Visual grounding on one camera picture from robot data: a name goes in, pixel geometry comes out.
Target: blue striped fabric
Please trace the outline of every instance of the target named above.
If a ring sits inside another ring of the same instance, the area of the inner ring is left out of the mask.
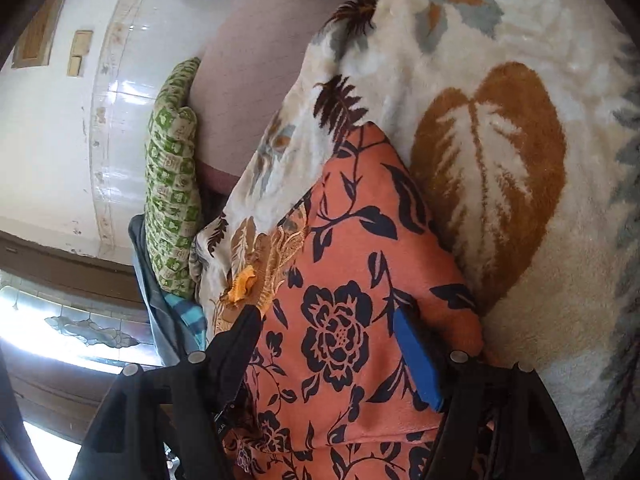
[[[162,294],[169,307],[180,316],[189,331],[193,333],[200,350],[204,350],[207,346],[207,319],[204,317],[202,307],[170,292],[163,291]]]

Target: white tiled wall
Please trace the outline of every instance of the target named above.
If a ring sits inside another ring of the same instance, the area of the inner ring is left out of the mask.
[[[177,63],[203,54],[233,1],[119,1],[100,58],[90,125],[98,230],[111,245],[128,245],[129,220],[143,211],[154,99]]]
[[[88,127],[100,47],[118,0],[66,0],[48,66],[0,71],[0,230],[97,256]],[[76,30],[94,31],[84,77],[66,76]]]
[[[201,54],[233,0],[66,0],[50,65],[0,72],[0,230],[130,263],[144,144],[171,69]],[[66,76],[75,30],[94,31],[84,77]]]

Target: green patterned pillow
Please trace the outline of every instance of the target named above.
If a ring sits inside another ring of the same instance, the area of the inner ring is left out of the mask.
[[[146,146],[146,247],[162,290],[191,298],[189,252],[202,227],[193,159],[197,119],[184,106],[200,60],[183,61],[164,83]]]

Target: light switch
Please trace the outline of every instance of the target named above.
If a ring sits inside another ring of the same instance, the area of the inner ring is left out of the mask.
[[[82,65],[82,56],[71,56],[66,74],[71,77],[78,77],[80,75],[80,65]]]
[[[69,65],[66,74],[71,77],[79,77],[82,67],[82,58],[89,54],[91,38],[94,36],[92,30],[76,30],[74,41],[71,44],[71,54],[69,55]]]
[[[91,47],[91,38],[94,36],[92,30],[76,30],[74,42],[71,45],[72,56],[86,56]]]

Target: blanket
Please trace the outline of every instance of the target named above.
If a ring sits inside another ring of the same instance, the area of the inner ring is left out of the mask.
[[[394,310],[411,310],[453,348],[482,349],[474,301],[430,219],[385,134],[367,123],[345,136],[277,228],[250,244],[245,261],[257,281],[223,316],[246,304],[266,315],[245,376],[249,396],[225,439],[253,478],[423,478],[442,414],[410,379]],[[273,294],[266,278],[276,259],[287,260],[287,279]],[[468,480],[483,478],[488,442],[469,457]]]
[[[588,478],[613,478],[640,438],[639,66],[602,0],[344,4],[196,237],[208,337],[242,270],[241,223],[269,233],[372,121],[475,295],[488,351],[536,367]]]

